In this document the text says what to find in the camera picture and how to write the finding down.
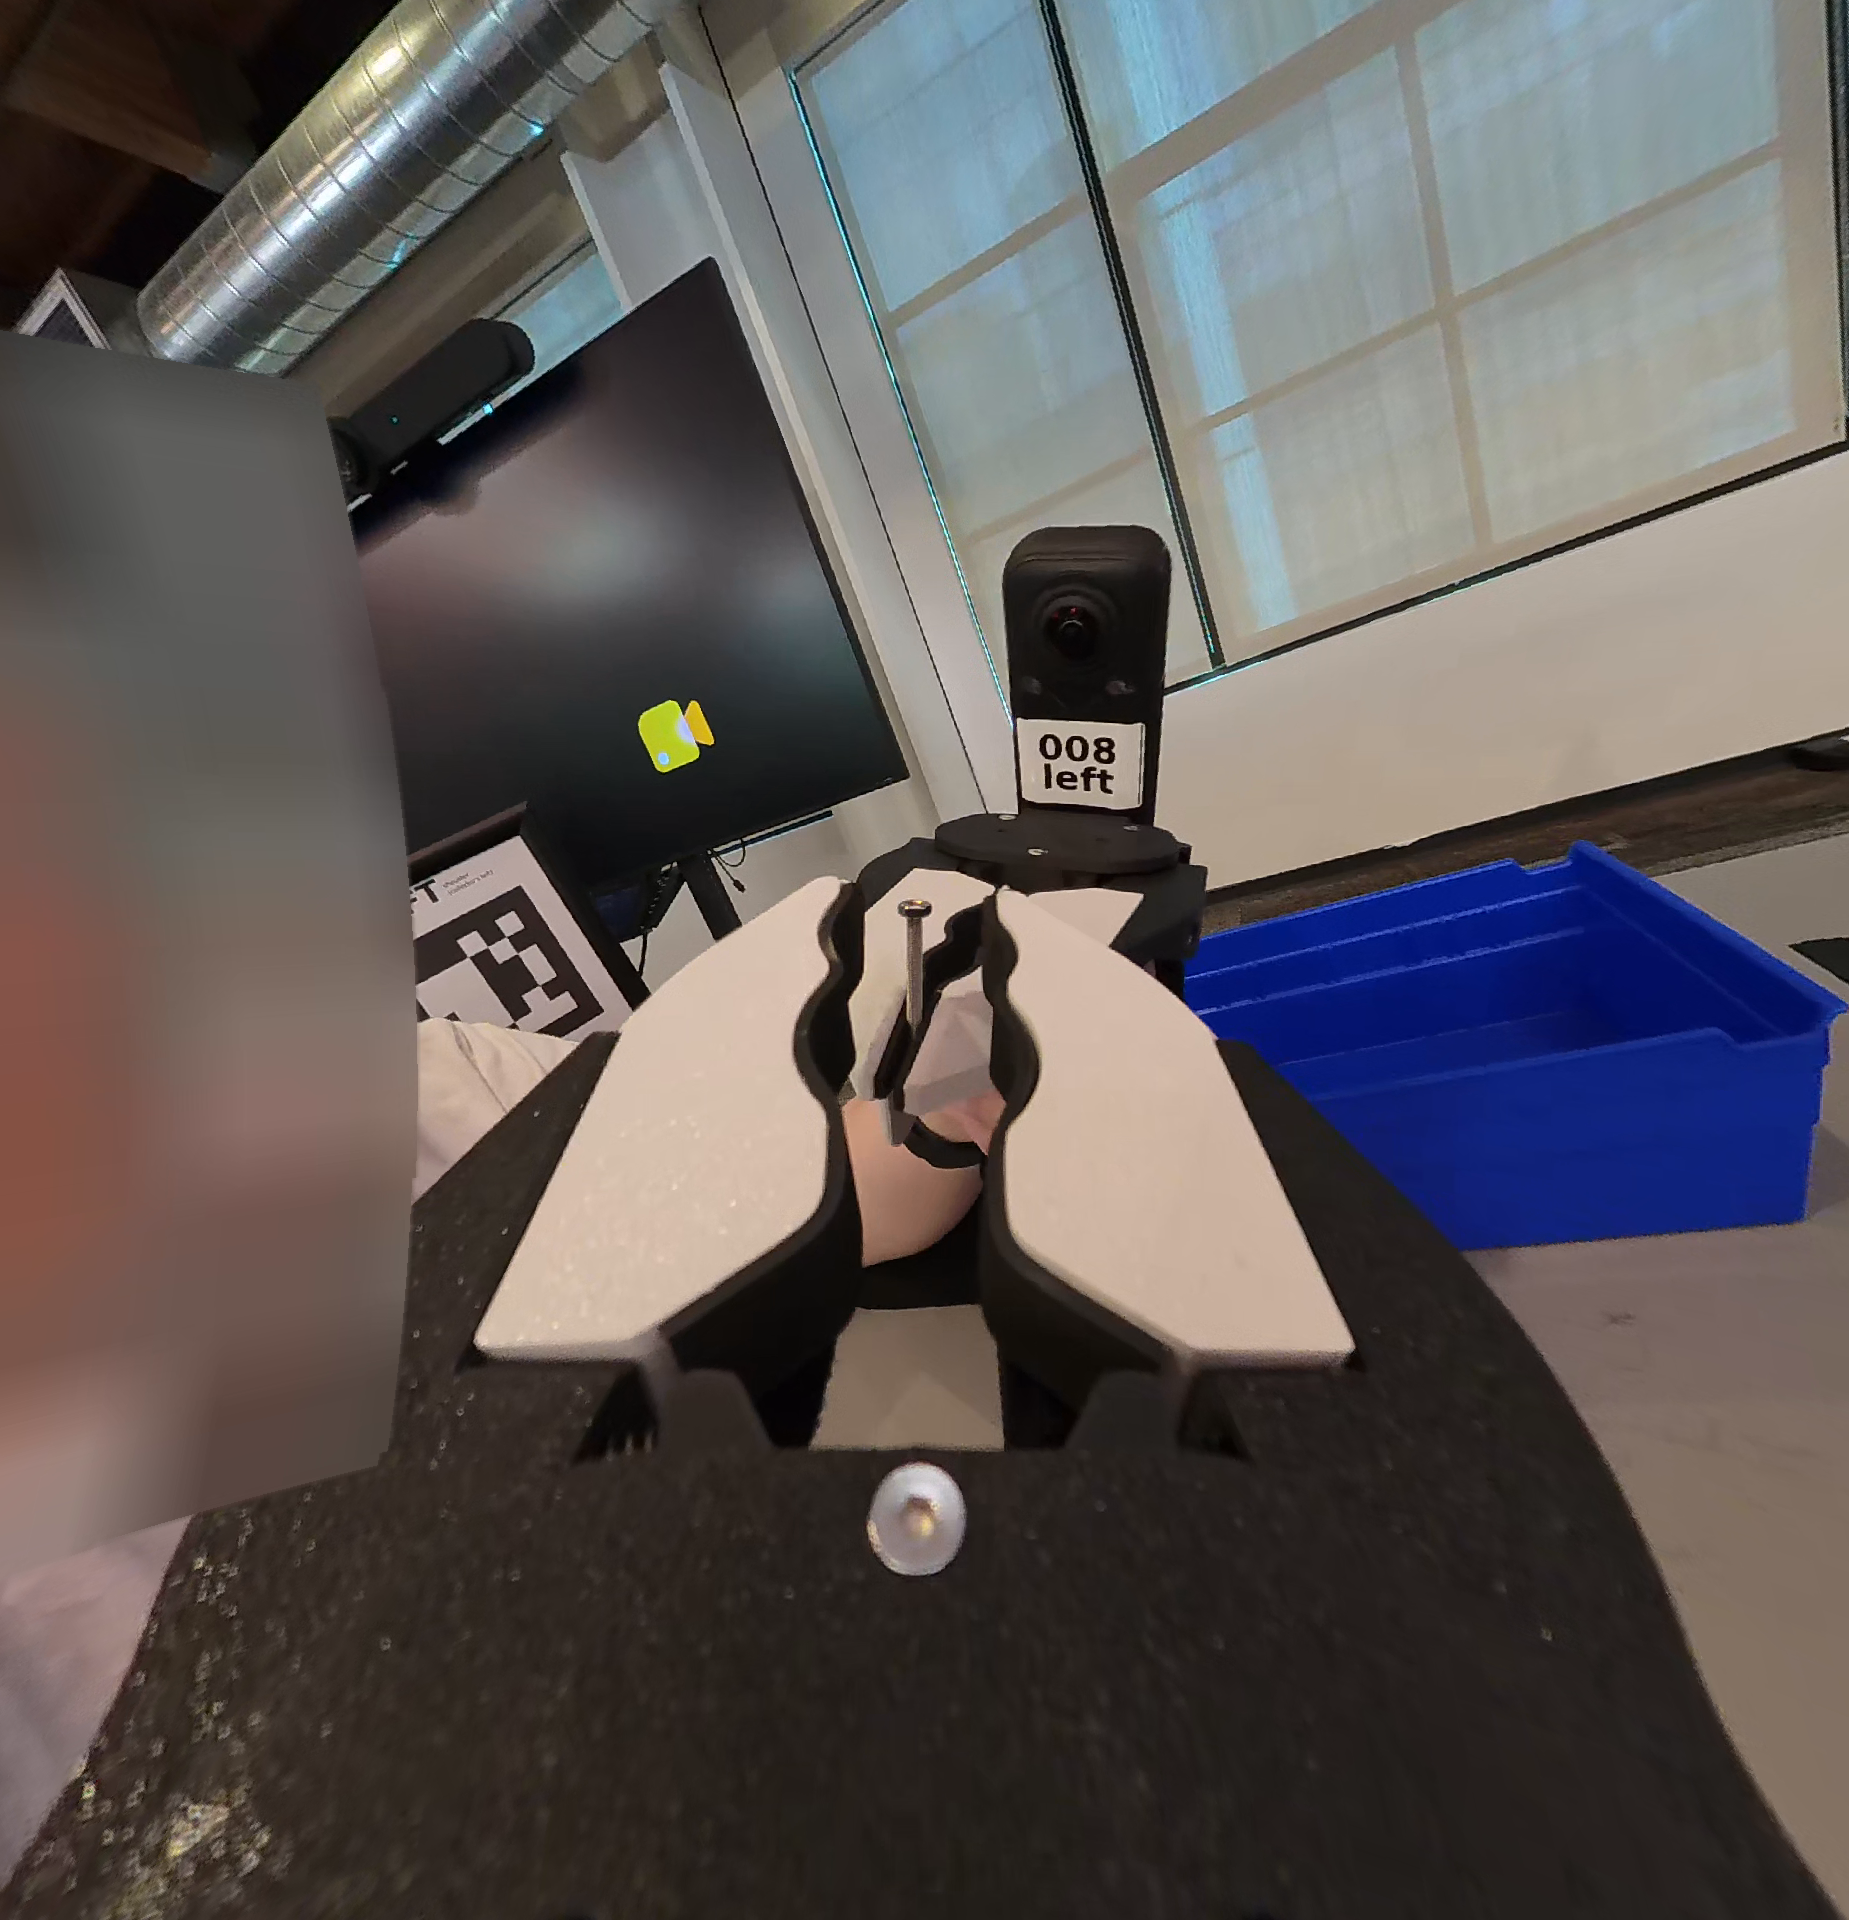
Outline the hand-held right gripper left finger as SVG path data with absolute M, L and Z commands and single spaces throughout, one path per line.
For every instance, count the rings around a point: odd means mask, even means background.
M 636 1010 L 473 1334 L 489 1364 L 798 1376 L 861 1294 L 839 1099 L 862 891 L 819 879 Z

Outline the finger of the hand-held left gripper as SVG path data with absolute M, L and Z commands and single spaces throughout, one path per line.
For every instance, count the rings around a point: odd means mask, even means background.
M 921 1109 L 1008 1100 L 1004 1053 L 1045 1124 L 1151 1121 L 1147 896 L 982 889 L 924 953 Z
M 879 1154 L 902 1141 L 912 1119 L 905 1091 L 878 1091 L 891 1031 L 905 1027 L 908 921 L 862 921 L 862 974 L 852 991 L 852 1153 Z

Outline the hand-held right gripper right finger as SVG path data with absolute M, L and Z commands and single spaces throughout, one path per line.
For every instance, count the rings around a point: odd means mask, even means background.
M 982 914 L 982 1316 L 1025 1376 L 1329 1369 L 1345 1319 L 1217 1037 L 1042 901 Z

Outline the blue plastic bin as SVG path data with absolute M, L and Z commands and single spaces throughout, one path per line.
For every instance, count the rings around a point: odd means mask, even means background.
M 1589 844 L 1209 936 L 1185 1001 L 1464 1251 L 1800 1220 L 1849 1011 Z

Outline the person's left hand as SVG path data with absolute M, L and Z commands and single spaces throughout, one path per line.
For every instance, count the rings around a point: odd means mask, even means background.
M 982 1166 L 935 1166 L 886 1136 L 886 1109 L 855 1099 L 839 1111 L 861 1203 L 862 1267 L 912 1259 L 948 1236 L 982 1190 Z

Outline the black television stand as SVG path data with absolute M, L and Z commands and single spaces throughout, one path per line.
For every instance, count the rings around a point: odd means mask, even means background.
M 735 897 L 724 883 L 724 863 L 715 853 L 692 853 L 675 863 L 648 869 L 641 914 L 642 939 L 656 931 L 681 891 L 688 891 L 696 903 L 696 914 L 712 940 L 724 940 L 742 926 Z

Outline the framed marker sign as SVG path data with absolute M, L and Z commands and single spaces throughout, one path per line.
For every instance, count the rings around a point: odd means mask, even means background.
M 522 804 L 413 853 L 408 883 L 418 1021 L 584 1041 L 648 1001 Z

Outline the black television screen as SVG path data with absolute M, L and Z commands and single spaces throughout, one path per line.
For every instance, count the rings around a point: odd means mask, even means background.
M 408 853 L 609 887 L 908 781 L 721 263 L 351 516 Z

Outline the large paned window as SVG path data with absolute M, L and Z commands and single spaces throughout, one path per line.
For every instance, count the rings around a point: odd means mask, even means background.
M 832 3 L 785 61 L 985 666 L 1058 524 L 1198 684 L 1849 443 L 1849 3 Z

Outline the black video bar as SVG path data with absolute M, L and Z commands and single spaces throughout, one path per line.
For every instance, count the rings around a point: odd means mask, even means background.
M 383 393 L 329 420 L 348 504 L 363 501 L 423 447 L 441 443 L 485 404 L 535 371 L 521 323 L 468 320 Z

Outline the silver air duct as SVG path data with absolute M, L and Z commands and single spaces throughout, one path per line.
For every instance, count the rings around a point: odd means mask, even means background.
M 143 287 L 148 354 L 286 376 L 681 3 L 399 3 Z

